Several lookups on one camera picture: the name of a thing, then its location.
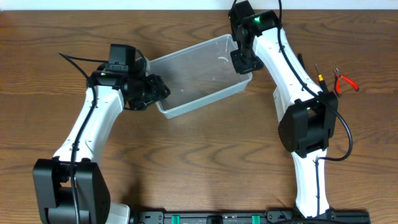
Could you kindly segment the clear plastic container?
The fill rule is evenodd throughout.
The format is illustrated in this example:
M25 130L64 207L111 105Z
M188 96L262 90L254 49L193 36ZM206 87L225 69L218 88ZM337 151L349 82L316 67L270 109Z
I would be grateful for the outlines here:
M149 73L170 89L159 111L171 119L243 91L252 74L236 73L230 53L237 48L225 34L150 61Z

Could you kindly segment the white and blue box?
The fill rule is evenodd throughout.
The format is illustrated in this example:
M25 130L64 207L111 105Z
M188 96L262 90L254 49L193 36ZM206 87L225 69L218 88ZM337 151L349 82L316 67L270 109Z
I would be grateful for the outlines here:
M281 98L281 94L279 88L277 87L273 92L274 104L277 113L278 122L281 122L284 114L285 114L285 107L284 102Z

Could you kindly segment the small hammer black handle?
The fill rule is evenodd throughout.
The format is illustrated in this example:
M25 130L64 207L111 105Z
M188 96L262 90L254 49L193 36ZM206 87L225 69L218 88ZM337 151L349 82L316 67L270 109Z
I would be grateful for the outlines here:
M301 54L301 53L298 53L298 54L297 54L297 58L298 58L298 61L299 61L300 64L301 64L302 68L303 68L304 70L306 70L306 68L305 68L305 63L304 63L304 61L303 61L303 56L302 56L302 54Z

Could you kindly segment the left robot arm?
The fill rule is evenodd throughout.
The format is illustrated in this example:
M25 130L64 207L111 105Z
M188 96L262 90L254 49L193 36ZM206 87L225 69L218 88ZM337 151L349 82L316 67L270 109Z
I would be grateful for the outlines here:
M51 159L38 159L33 178L42 223L132 223L130 206L111 201L100 162L113 124L128 104L143 111L170 95L159 75L97 70L81 112Z

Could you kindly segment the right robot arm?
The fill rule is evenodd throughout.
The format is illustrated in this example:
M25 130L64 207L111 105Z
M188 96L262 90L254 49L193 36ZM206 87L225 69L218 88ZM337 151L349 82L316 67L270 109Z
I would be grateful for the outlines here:
M308 76L293 53L274 11L231 9L228 17L238 49L231 52L233 67L241 75L266 67L277 88L274 102L283 146L293 157L297 179L295 206L305 218L325 214L330 206L325 193L325 163L336 117L320 98L336 108L336 96L323 91Z

